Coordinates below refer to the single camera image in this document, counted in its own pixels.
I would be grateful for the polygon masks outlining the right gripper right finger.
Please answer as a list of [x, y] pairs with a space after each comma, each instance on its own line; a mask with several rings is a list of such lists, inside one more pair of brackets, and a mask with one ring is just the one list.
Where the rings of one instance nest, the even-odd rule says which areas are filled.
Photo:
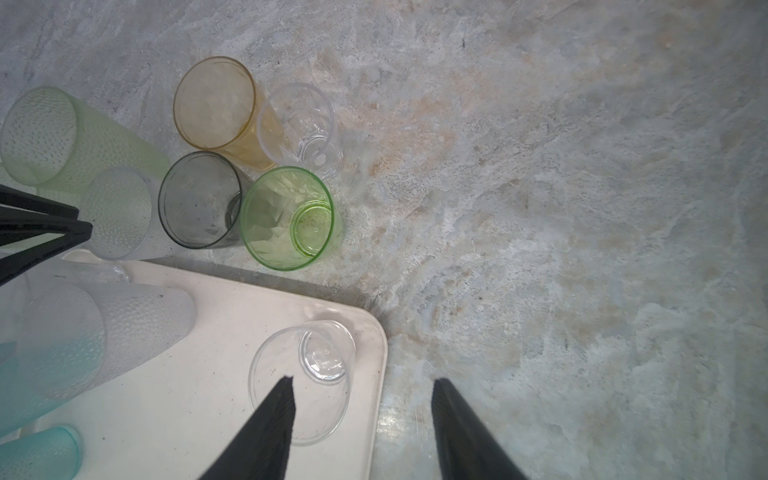
[[449, 379], [434, 381], [431, 412], [443, 479], [526, 479]]

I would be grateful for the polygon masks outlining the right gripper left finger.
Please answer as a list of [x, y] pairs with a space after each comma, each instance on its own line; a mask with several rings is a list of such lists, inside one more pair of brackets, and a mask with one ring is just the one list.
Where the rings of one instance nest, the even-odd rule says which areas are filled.
[[295, 416], [293, 378], [284, 376], [200, 479], [284, 479]]

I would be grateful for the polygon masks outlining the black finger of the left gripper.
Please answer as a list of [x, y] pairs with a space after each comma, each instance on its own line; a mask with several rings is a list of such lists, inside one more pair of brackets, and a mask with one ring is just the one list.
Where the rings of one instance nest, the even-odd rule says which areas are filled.
[[1, 259], [1, 285], [32, 267], [91, 238], [93, 225], [79, 220], [79, 210], [67, 204], [1, 186], [1, 245], [44, 234], [59, 237], [24, 248]]

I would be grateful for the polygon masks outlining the tall frosted clear cup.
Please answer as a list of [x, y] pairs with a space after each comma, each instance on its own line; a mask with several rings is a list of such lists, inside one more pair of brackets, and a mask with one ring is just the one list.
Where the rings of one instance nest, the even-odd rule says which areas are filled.
[[178, 288], [59, 284], [29, 307], [21, 371], [41, 395], [70, 400], [165, 352], [196, 317], [194, 299]]

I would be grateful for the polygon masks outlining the tall teal cup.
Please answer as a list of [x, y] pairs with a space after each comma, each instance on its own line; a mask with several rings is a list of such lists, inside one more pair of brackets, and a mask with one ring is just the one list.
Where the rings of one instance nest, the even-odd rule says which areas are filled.
[[16, 342], [1, 344], [1, 436], [12, 434], [60, 407], [63, 401], [37, 392], [26, 380]]
[[58, 425], [1, 445], [2, 479], [73, 479], [83, 461], [83, 442], [69, 425]]

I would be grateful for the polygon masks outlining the beige plastic tray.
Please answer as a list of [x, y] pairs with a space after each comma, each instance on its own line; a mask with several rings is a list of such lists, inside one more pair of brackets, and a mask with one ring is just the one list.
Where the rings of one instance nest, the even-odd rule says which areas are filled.
[[387, 359], [384, 331], [370, 313], [342, 304], [131, 261], [137, 281], [187, 290], [198, 306], [190, 335], [157, 359], [44, 416], [81, 435], [82, 479], [193, 479], [252, 413], [247, 370], [272, 333], [309, 320], [336, 320], [356, 344], [349, 406], [340, 426], [290, 451], [291, 479], [370, 475]]

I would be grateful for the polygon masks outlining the tall light green cup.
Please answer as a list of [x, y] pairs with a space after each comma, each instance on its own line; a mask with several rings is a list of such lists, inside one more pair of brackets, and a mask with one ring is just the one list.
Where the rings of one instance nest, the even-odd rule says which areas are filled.
[[1, 161], [16, 182], [73, 206], [109, 168], [162, 179], [170, 166], [157, 147], [55, 87], [32, 89], [11, 107], [1, 128]]

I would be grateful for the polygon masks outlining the short frosted clear cup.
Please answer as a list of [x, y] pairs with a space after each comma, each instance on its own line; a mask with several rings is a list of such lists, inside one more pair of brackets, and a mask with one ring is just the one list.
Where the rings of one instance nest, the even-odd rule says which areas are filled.
[[180, 250], [159, 217], [161, 182], [144, 172], [118, 166], [99, 174], [80, 203], [79, 219], [93, 226], [88, 248], [109, 261], [147, 260]]

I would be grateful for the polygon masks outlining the dark smoky glass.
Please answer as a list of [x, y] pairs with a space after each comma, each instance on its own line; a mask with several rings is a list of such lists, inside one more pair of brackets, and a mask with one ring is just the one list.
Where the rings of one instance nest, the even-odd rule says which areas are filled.
[[159, 217], [168, 236], [192, 250], [242, 242], [239, 214], [253, 180], [223, 155], [196, 151], [179, 159], [162, 181]]

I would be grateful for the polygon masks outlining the yellow amber glass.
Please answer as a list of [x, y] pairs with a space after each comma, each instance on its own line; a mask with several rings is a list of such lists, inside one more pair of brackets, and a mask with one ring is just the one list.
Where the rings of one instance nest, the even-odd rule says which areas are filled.
[[175, 127], [190, 146], [213, 151], [257, 171], [276, 166], [262, 149], [256, 120], [263, 89], [240, 61], [213, 56], [195, 64], [173, 100]]

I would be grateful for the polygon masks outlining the bright green glass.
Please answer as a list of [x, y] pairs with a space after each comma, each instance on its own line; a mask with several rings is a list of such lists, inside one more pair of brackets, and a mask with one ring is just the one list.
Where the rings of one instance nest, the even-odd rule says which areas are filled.
[[337, 250], [343, 222], [338, 205], [311, 171], [283, 166], [261, 175], [242, 201], [243, 243], [261, 265], [288, 272]]

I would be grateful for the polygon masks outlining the small clear glass far right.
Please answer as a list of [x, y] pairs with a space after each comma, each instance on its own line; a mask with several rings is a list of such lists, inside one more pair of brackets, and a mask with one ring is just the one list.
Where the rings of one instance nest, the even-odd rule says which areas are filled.
[[329, 97], [308, 83], [272, 91], [256, 117], [264, 153], [280, 166], [297, 166], [323, 180], [341, 169], [340, 126]]

